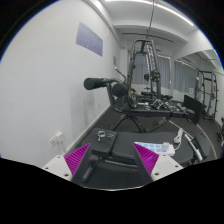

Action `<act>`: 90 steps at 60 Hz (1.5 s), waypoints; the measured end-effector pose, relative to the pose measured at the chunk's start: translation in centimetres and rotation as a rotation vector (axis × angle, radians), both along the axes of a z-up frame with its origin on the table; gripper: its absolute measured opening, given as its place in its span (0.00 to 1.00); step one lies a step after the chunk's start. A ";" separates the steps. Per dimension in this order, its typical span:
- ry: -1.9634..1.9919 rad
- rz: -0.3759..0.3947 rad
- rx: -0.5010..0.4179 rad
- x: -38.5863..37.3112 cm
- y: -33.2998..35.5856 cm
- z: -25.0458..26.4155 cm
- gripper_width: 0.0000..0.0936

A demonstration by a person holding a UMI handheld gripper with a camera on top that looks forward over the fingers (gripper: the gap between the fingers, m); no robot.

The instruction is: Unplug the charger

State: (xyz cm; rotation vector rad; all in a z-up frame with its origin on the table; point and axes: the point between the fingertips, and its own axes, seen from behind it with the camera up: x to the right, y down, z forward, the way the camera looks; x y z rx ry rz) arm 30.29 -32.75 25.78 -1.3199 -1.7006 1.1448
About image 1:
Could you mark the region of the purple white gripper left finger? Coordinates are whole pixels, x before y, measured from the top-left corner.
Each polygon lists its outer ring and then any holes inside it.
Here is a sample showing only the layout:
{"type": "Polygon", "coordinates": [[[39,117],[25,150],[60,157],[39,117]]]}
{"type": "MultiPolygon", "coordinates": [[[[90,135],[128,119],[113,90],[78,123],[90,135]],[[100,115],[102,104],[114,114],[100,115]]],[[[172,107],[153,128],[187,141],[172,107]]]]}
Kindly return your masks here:
{"type": "Polygon", "coordinates": [[[65,156],[56,155],[46,165],[44,165],[42,169],[65,180],[71,181],[88,148],[89,144],[86,144],[65,156]]]}

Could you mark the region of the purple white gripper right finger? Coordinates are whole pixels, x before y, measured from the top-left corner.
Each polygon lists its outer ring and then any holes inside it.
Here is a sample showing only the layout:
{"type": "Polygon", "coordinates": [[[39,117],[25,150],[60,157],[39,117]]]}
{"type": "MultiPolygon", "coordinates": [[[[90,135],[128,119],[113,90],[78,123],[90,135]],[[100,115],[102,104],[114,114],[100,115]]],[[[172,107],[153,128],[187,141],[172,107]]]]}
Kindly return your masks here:
{"type": "Polygon", "coordinates": [[[182,169],[182,166],[173,159],[173,156],[161,155],[145,147],[133,143],[137,155],[139,156],[144,168],[153,181],[164,178],[182,169]]]}

